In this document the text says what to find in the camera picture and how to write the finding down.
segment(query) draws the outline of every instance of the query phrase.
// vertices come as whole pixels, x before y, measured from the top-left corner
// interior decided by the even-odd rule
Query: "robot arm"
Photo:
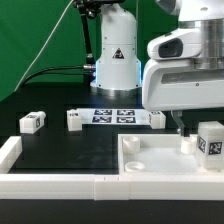
[[[156,0],[156,3],[167,13],[179,15],[183,0]]]

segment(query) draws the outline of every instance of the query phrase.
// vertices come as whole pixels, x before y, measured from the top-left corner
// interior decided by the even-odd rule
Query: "white plastic part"
[[[139,153],[123,153],[128,136],[140,139]],[[180,149],[179,135],[119,135],[119,175],[2,174],[0,199],[224,200],[224,171],[198,169]],[[131,161],[145,170],[126,172]]]
[[[199,29],[177,29],[171,35],[163,35],[149,42],[148,54],[150,58],[154,60],[175,59],[175,57],[161,58],[159,56],[161,44],[174,39],[180,39],[183,43],[183,53],[180,57],[176,57],[177,59],[196,57],[201,53],[201,31]]]
[[[0,148],[0,174],[9,172],[21,152],[21,137],[10,137]]]
[[[137,89],[141,62],[136,57],[136,19],[118,4],[105,4],[101,12],[102,54],[91,86],[110,91]]]
[[[181,152],[187,155],[194,155],[197,146],[197,138],[191,136],[189,138],[182,138]]]
[[[46,114],[43,111],[31,112],[24,118],[20,119],[20,133],[34,134],[44,126]]]
[[[155,61],[149,60],[144,69],[142,103],[148,111],[173,111],[224,106],[224,80],[179,80],[182,74],[195,72],[193,59]],[[170,83],[164,75],[180,74]]]
[[[129,162],[125,164],[125,171],[129,173],[138,173],[145,170],[145,165],[140,162]]]
[[[67,111],[67,124],[69,131],[82,131],[82,120],[78,110]]]
[[[223,8],[223,0],[182,0],[179,21],[223,19]]]
[[[149,124],[152,129],[165,129],[166,116],[161,111],[149,112]]]
[[[125,154],[135,154],[140,150],[140,139],[134,136],[123,139],[123,152]]]
[[[196,159],[205,169],[224,168],[224,126],[222,124],[217,121],[199,123]]]

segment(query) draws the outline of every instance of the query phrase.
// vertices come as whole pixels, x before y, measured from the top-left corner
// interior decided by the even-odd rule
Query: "green backdrop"
[[[12,93],[70,0],[0,0],[0,100]],[[126,0],[122,6],[138,17],[138,58],[148,60],[148,42],[176,29],[177,18],[167,15],[155,0]],[[89,21],[95,57],[101,52],[100,19]],[[85,48],[80,16],[70,8],[41,58],[30,71],[51,66],[82,65]],[[82,81],[81,77],[66,81]]]

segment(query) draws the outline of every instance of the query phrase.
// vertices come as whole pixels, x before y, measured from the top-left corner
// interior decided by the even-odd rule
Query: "black table surface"
[[[166,130],[148,126],[84,125],[69,133],[66,111],[75,108],[141,109],[141,96],[115,99],[89,92],[83,84],[33,83],[0,103],[0,146],[20,136],[19,119],[44,111],[46,124],[23,135],[23,153],[10,173],[117,174],[118,134],[176,133],[167,115]],[[223,109],[187,112],[194,131],[199,120],[223,120]],[[1,200],[0,223],[224,223],[222,201],[64,201]]]

